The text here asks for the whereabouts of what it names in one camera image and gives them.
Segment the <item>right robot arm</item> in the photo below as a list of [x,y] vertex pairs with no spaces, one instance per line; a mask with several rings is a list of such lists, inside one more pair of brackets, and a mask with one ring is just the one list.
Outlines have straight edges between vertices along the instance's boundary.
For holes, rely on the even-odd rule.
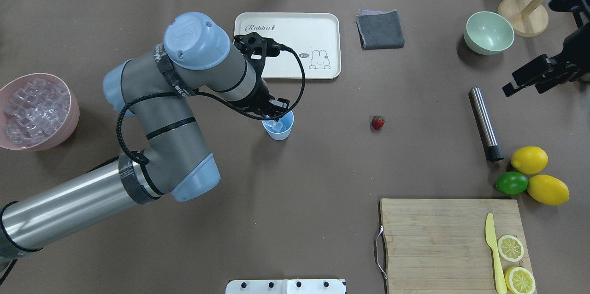
[[502,88],[507,97],[529,86],[544,93],[559,84],[589,77],[589,0],[550,0],[549,7],[556,12],[572,13],[578,29],[563,40],[563,49],[558,55],[549,58],[541,54],[514,71],[513,80]]

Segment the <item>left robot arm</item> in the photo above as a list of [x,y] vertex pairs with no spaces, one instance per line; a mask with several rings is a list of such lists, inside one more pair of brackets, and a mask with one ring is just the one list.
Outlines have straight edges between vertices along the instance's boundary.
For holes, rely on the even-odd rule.
[[200,12],[175,18],[164,40],[103,80],[118,111],[122,154],[86,174],[1,210],[1,267],[47,244],[165,194],[184,202],[213,189],[220,174],[187,99],[210,97],[255,120],[294,105],[262,78],[267,57],[287,45],[257,32],[233,38]]

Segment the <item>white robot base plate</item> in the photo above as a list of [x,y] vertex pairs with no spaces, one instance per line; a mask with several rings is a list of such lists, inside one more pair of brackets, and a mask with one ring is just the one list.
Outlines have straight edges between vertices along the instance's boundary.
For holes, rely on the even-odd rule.
[[264,279],[228,282],[226,294],[346,294],[341,279]]

